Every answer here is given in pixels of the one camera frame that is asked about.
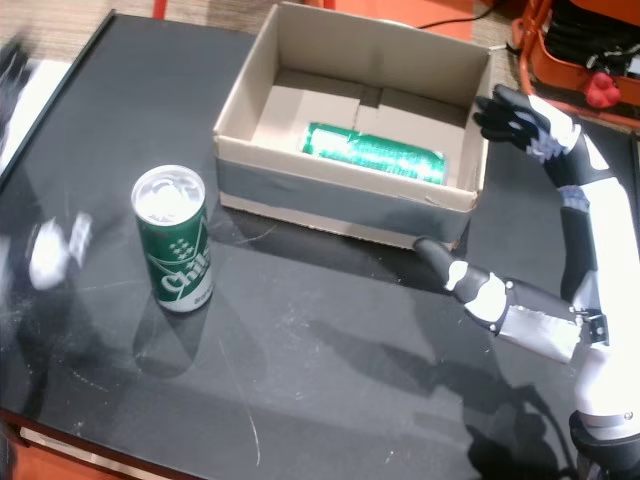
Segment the black table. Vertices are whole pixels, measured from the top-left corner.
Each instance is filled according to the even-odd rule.
[[[211,128],[251,42],[116,16],[77,69],[0,195],[0,234],[85,211],[94,238],[60,287],[16,279],[1,415],[165,475],[558,478],[575,367],[494,343],[411,252],[217,204]],[[166,163],[208,188],[216,288],[185,316],[150,294],[129,203]],[[558,292],[559,198],[542,169],[493,145],[485,189],[468,259]]]

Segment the green can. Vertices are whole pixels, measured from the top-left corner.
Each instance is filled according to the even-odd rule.
[[[425,182],[447,180],[447,162],[440,152],[333,125],[309,124],[302,151]]]
[[[158,303],[190,312],[211,297],[205,189],[193,170],[163,165],[136,182],[131,205]]]

